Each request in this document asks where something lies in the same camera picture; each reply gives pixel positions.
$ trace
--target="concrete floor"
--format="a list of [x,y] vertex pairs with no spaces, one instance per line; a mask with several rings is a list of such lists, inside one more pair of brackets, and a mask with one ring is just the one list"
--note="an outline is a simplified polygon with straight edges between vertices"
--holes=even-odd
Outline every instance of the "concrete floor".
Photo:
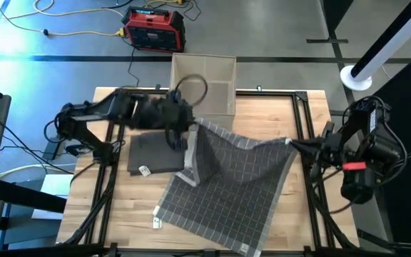
[[[197,21],[185,20],[186,53],[262,57],[329,57],[335,58],[331,44],[307,44],[306,39],[328,37],[318,0],[196,0],[202,10]],[[33,11],[33,0],[10,1],[7,16]],[[409,0],[356,0],[336,30],[345,58],[360,58],[402,11]],[[41,1],[40,7],[49,1]],[[50,13],[99,8],[114,5],[114,0],[55,2]],[[132,5],[143,6],[143,0]],[[114,33],[121,27],[121,17],[110,11],[52,17],[33,15],[13,21],[19,26],[48,29],[56,32],[97,30]],[[134,85],[127,74],[126,61],[24,61],[7,60],[8,56],[129,56],[132,48],[117,37],[79,35],[50,36],[23,31],[9,22],[0,21],[0,92],[12,96],[8,127],[33,149],[43,150],[46,140],[42,128],[66,102],[78,103],[91,99],[97,86]],[[149,51],[136,51],[135,56],[169,56]],[[411,58],[411,39],[394,57]],[[394,76],[404,64],[386,64]],[[139,86],[168,86],[170,62],[135,62],[133,74],[141,80]],[[322,89],[329,107],[343,110],[348,106],[338,65],[332,63],[238,63],[239,89]],[[372,88],[354,93],[355,99],[373,94],[388,81],[382,69],[373,76]],[[0,153],[0,173],[11,168],[36,163],[18,149]],[[62,156],[55,163],[75,163]],[[8,181],[42,178],[41,169],[14,174]],[[353,207],[358,227],[377,236],[386,237],[376,203]],[[366,248],[373,245],[362,242]]]

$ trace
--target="red clip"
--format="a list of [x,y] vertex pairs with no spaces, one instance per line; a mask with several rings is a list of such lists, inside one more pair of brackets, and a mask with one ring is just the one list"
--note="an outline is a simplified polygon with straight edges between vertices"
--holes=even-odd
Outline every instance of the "red clip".
[[344,171],[360,171],[365,169],[365,162],[354,162],[354,163],[345,163],[342,165],[342,170]]

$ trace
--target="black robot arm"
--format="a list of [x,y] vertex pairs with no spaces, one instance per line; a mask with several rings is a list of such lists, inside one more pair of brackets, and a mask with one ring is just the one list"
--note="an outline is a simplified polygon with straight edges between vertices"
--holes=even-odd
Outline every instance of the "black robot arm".
[[[321,180],[324,168],[333,166],[343,170],[342,196],[353,203],[365,203],[372,198],[377,186],[394,177],[401,153],[404,158],[407,154],[387,125],[390,107],[381,99],[369,96],[356,101],[348,110],[347,122],[336,133],[334,124],[328,122],[322,136],[307,141],[293,140],[292,145],[311,165],[313,182]],[[359,147],[346,148],[345,143],[359,132],[363,134]]]
[[130,89],[116,89],[98,103],[66,104],[56,115],[54,124],[58,135],[67,140],[76,139],[93,151],[95,161],[111,165],[118,145],[102,142],[87,128],[89,121],[112,121],[130,129],[164,129],[174,137],[166,137],[175,150],[184,150],[181,134],[193,124],[192,107],[181,98],[180,91],[170,91],[165,98],[150,98],[134,94]]

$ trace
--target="wooden table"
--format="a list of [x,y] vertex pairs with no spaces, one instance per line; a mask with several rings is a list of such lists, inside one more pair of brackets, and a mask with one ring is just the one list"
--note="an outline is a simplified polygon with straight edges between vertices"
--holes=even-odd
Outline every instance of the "wooden table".
[[[97,88],[94,101],[103,99],[114,89]],[[308,98],[315,135],[318,135],[323,131],[326,121],[330,120],[325,92],[308,91]],[[302,107],[300,107],[300,112],[303,119],[304,137],[307,138],[308,134]],[[99,121],[90,123],[88,127],[97,137],[104,140],[107,124],[106,121]],[[285,136],[297,138],[292,101],[287,97],[280,96],[238,96],[233,131],[242,136],[256,139]],[[116,132],[117,129],[114,130],[113,140],[116,138]],[[163,223],[162,229],[153,229],[153,209],[173,174],[162,173],[147,177],[130,176],[129,172],[126,171],[129,142],[132,135],[139,133],[141,131],[130,131],[126,128],[124,137],[126,145],[121,150],[118,165],[106,246],[114,242],[118,243],[119,248],[225,249],[217,243],[168,223]],[[80,158],[76,170],[81,170],[90,162],[91,156]],[[98,166],[95,166],[74,181],[64,210],[64,217],[57,238],[58,242],[69,238],[90,211],[97,175]],[[340,195],[342,179],[343,176],[339,173],[325,182],[330,210],[342,207],[347,203],[347,200]],[[348,209],[335,214],[333,218],[342,232],[357,245],[357,234],[351,210]],[[318,220],[321,241],[326,246],[325,229],[319,214]],[[93,242],[97,242],[101,216],[97,218],[96,224]],[[312,246],[314,248],[303,171],[298,156],[283,186],[264,250],[302,251],[303,246]]]

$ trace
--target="gray cloth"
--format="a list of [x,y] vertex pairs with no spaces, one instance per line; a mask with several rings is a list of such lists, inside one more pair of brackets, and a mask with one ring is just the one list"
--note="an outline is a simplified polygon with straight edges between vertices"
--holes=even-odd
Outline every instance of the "gray cloth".
[[196,122],[199,129],[190,132],[188,137],[185,169],[177,173],[192,186],[216,172],[229,183],[253,181],[271,172],[278,157],[288,153],[288,147],[280,147],[285,144],[285,138],[254,140],[219,128],[205,119]]
[[139,167],[147,166],[151,173],[181,171],[185,153],[174,151],[167,143],[164,131],[132,136],[129,146],[128,171],[141,175]]
[[168,183],[155,216],[243,256],[259,257],[295,149],[285,138],[253,140],[203,119],[196,122],[196,137],[188,138],[192,160]]

